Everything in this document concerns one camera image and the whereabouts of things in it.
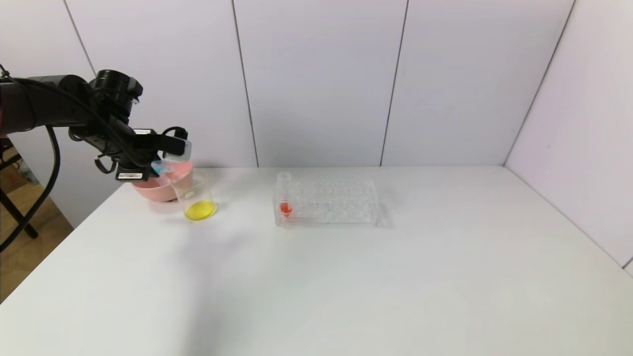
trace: wall seam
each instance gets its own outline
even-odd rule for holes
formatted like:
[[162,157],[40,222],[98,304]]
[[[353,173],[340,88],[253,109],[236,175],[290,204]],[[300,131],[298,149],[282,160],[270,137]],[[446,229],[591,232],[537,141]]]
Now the wall seam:
[[244,78],[244,91],[246,92],[246,106],[248,107],[248,119],[251,122],[251,133],[253,135],[253,149],[255,150],[255,162],[260,166],[260,159],[257,155],[257,142],[255,141],[255,127],[253,126],[253,114],[251,113],[251,101],[248,97],[248,85],[246,84],[246,71],[244,69],[244,57],[242,56],[242,42],[239,39],[239,29],[237,28],[237,12],[235,11],[235,0],[231,0],[233,6],[233,21],[235,21],[235,34],[237,36],[237,48],[239,49],[239,60],[242,65],[242,78]]
[[90,65],[90,68],[92,69],[92,74],[96,77],[97,76],[97,72],[94,70],[94,66],[92,65],[92,61],[90,60],[90,56],[88,55],[88,51],[85,50],[84,42],[81,39],[81,35],[79,34],[79,31],[77,30],[77,25],[75,24],[75,19],[73,18],[73,15],[70,13],[70,8],[68,7],[68,3],[66,2],[66,0],[64,0],[64,6],[66,6],[66,12],[68,13],[68,17],[70,17],[70,22],[73,24],[73,29],[75,29],[75,33],[77,35],[77,38],[79,39],[79,43],[81,44],[81,48],[84,50],[85,58],[88,60],[88,64]]
[[510,146],[510,150],[508,151],[508,155],[506,156],[506,159],[503,161],[502,166],[506,166],[506,164],[508,164],[508,159],[510,158],[510,154],[512,153],[512,150],[514,149],[514,146],[517,144],[518,141],[518,137],[521,134],[521,131],[523,130],[523,126],[525,126],[525,122],[527,121],[527,117],[530,115],[530,111],[532,111],[532,107],[534,106],[534,102],[536,101],[536,97],[539,95],[539,91],[541,91],[541,87],[543,86],[543,82],[545,82],[545,77],[547,77],[548,72],[549,72],[549,67],[552,64],[552,61],[554,60],[554,56],[556,56],[556,51],[558,50],[558,45],[560,44],[560,40],[563,38],[563,34],[565,33],[565,29],[567,28],[567,24],[569,23],[569,18],[572,16],[572,12],[573,12],[573,7],[576,5],[576,0],[573,0],[572,6],[569,9],[569,14],[567,14],[567,19],[565,20],[565,24],[563,25],[563,30],[560,32],[560,36],[558,36],[558,41],[556,42],[556,46],[554,46],[554,51],[552,52],[552,57],[549,59],[549,63],[547,68],[545,68],[545,73],[543,73],[543,78],[541,78],[541,83],[539,83],[539,87],[536,89],[536,92],[534,93],[534,97],[532,98],[532,102],[530,103],[530,106],[527,108],[527,112],[525,113],[525,117],[523,117],[523,121],[521,122],[521,126],[518,129],[517,135],[515,136],[514,141],[512,142],[512,146]]
[[382,151],[380,152],[380,164],[382,166],[382,159],[385,156],[385,146],[387,144],[387,130],[389,129],[389,117],[391,116],[391,105],[394,102],[394,91],[396,90],[396,78],[398,77],[398,65],[400,64],[400,53],[402,52],[402,42],[404,39],[404,26],[406,25],[406,14],[409,11],[409,0],[406,0],[406,6],[404,7],[404,19],[402,21],[402,34],[400,35],[400,47],[398,47],[398,58],[396,59],[396,70],[394,72],[394,82],[391,86],[391,98],[389,100],[389,110],[387,111],[387,123],[385,124],[385,138],[382,141]]

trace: test tube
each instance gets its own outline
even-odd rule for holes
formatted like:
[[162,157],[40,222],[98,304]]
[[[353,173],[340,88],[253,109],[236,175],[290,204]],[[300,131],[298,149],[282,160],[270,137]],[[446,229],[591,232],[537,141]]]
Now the test tube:
[[277,189],[279,194],[279,211],[284,217],[292,214],[292,206],[290,200],[290,172],[281,172],[277,174]]

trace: black cable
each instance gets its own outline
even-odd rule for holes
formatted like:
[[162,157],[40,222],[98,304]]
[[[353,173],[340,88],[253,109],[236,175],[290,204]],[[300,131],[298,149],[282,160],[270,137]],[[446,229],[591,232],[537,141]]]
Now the black cable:
[[22,221],[18,224],[18,227],[16,227],[11,235],[9,235],[9,237],[0,245],[0,252],[4,251],[18,237],[22,230],[24,230],[33,215],[35,215],[37,209],[42,206],[42,203],[44,202],[44,200],[46,200],[48,194],[53,190],[53,186],[57,181],[57,176],[60,173],[61,165],[60,145],[57,142],[57,137],[55,136],[55,131],[53,131],[53,128],[46,125],[46,130],[48,131],[48,136],[51,139],[51,145],[53,146],[53,172],[51,173],[51,177],[48,179],[46,188],[44,188],[44,191],[42,192],[42,194],[40,194],[39,198],[35,201],[31,209],[28,210],[27,214],[24,215],[24,219],[22,219]]
[[57,89],[55,87],[52,87],[48,84],[42,83],[42,82],[38,82],[36,80],[32,80],[32,79],[23,79],[23,78],[19,78],[19,79],[12,79],[14,83],[19,83],[19,84],[27,84],[27,85],[32,85],[32,86],[36,86],[36,87],[40,87],[42,89],[48,90],[48,91],[53,91],[56,94],[59,94],[61,96],[63,96],[66,99],[69,99],[70,101],[72,101],[73,103],[77,104],[79,107],[81,107],[82,109],[84,109],[86,112],[88,112],[90,115],[92,115],[94,118],[97,119],[97,121],[103,126],[103,128],[108,131],[108,134],[110,134],[110,136],[113,139],[116,139],[118,141],[118,143],[121,145],[122,147],[122,151],[128,156],[128,158],[130,159],[130,161],[132,163],[134,163],[135,165],[139,166],[139,167],[147,167],[150,166],[152,164],[151,160],[148,161],[147,163],[141,163],[140,161],[136,160],[136,158],[134,157],[133,152],[131,152],[129,150],[129,148],[127,147],[127,145],[125,144],[125,141],[112,129],[112,127],[110,127],[110,125],[108,125],[108,123],[104,120],[103,117],[100,117],[97,113],[95,113],[92,108],[90,108],[89,106],[87,106],[86,104],[84,104],[83,102],[81,102],[81,100],[79,100],[78,98],[72,96],[71,94],[68,94],[67,92]]
[[[21,83],[18,83],[14,78],[12,78],[9,75],[9,72],[7,72],[4,69],[4,67],[2,67],[2,65],[0,65],[0,70],[2,71],[2,77],[7,78],[10,81],[14,82],[17,86],[19,86],[24,91],[24,94],[26,95],[26,98],[28,101],[28,105],[31,109],[31,112],[33,113],[33,118],[37,122],[37,111],[35,110],[35,106],[33,105],[31,95],[28,92],[27,88],[24,87],[24,85],[22,85]],[[46,184],[46,188],[44,188],[44,191],[42,192],[42,194],[40,194],[39,198],[35,201],[31,209],[28,210],[27,214],[24,216],[24,219],[22,219],[22,221],[18,223],[18,226],[15,228],[15,230],[13,230],[13,232],[9,235],[9,237],[0,244],[0,252],[4,251],[13,242],[13,240],[15,240],[18,237],[18,235],[22,232],[22,230],[24,230],[24,228],[28,225],[28,222],[31,220],[33,215],[35,215],[35,212],[37,211],[37,209],[39,209],[39,207],[42,205],[44,200],[48,197],[48,194],[51,192],[51,190],[53,190],[53,186],[55,185],[55,182],[57,181],[57,176],[60,173],[60,165],[61,165],[60,145],[57,142],[57,137],[55,136],[55,131],[53,131],[53,128],[47,125],[46,130],[48,131],[48,136],[51,139],[51,146],[53,147],[54,161],[53,161],[53,171],[51,172],[51,177],[49,178],[48,183]]]

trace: yellow liquid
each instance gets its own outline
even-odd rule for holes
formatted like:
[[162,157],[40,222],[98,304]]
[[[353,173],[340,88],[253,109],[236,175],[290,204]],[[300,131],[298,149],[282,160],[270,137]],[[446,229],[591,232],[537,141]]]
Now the yellow liquid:
[[199,201],[185,211],[185,216],[191,221],[204,220],[215,213],[215,204],[208,200]]

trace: wooden floor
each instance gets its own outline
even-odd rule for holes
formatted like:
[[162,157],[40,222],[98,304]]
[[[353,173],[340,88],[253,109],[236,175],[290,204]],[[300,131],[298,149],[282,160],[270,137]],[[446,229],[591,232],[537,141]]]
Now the wooden floor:
[[[25,214],[42,190],[40,184],[29,183],[7,195],[22,214]],[[22,232],[0,253],[0,303],[73,231],[50,198],[35,213],[31,225],[39,233],[37,239]],[[13,217],[4,207],[0,207],[0,241],[4,241],[16,226]]]

